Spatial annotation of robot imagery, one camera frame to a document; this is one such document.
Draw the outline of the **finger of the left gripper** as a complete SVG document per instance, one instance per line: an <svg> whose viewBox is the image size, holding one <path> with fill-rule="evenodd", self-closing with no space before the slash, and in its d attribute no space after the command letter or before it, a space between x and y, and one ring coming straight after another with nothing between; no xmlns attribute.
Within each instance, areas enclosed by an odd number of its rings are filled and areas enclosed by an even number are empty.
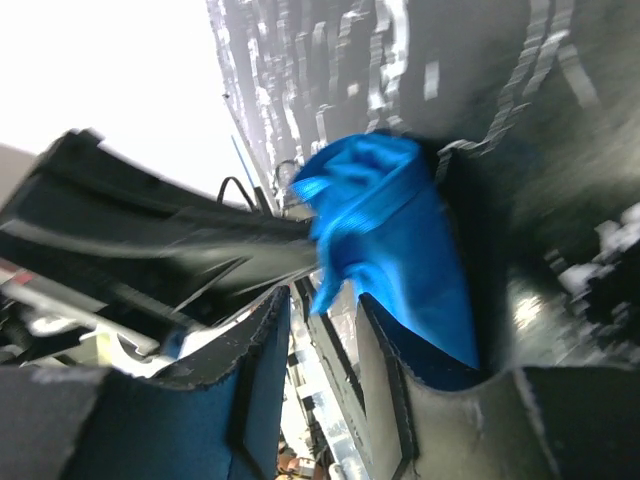
<svg viewBox="0 0 640 480"><path fill-rule="evenodd" d="M216 325L316 267L310 227L182 189L71 130L1 212L1 231L65 283L174 325Z"/></svg>

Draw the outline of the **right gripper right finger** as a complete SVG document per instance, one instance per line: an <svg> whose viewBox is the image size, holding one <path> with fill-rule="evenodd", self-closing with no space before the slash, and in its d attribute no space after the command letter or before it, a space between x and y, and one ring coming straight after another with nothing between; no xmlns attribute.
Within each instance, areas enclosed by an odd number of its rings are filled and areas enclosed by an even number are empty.
<svg viewBox="0 0 640 480"><path fill-rule="evenodd" d="M639 375L470 369L363 295L361 386L377 479L635 479Z"/></svg>

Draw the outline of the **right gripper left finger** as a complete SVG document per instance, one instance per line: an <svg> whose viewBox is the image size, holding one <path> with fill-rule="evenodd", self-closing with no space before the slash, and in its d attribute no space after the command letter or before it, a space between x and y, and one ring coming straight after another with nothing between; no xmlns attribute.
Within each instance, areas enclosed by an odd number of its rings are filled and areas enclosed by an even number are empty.
<svg viewBox="0 0 640 480"><path fill-rule="evenodd" d="M271 479L290 325L279 287L154 378L3 367L5 479Z"/></svg>

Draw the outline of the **blue cloth napkin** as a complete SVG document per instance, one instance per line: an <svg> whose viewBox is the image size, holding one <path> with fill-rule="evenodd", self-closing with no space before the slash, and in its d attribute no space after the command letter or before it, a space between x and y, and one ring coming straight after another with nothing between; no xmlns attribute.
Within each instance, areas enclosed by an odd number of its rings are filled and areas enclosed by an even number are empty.
<svg viewBox="0 0 640 480"><path fill-rule="evenodd" d="M342 138L304 165L292 189L314 213L310 237L324 273L316 313L327 312L349 282L419 337L415 349L402 350L415 372L445 359L479 370L466 276L416 141Z"/></svg>

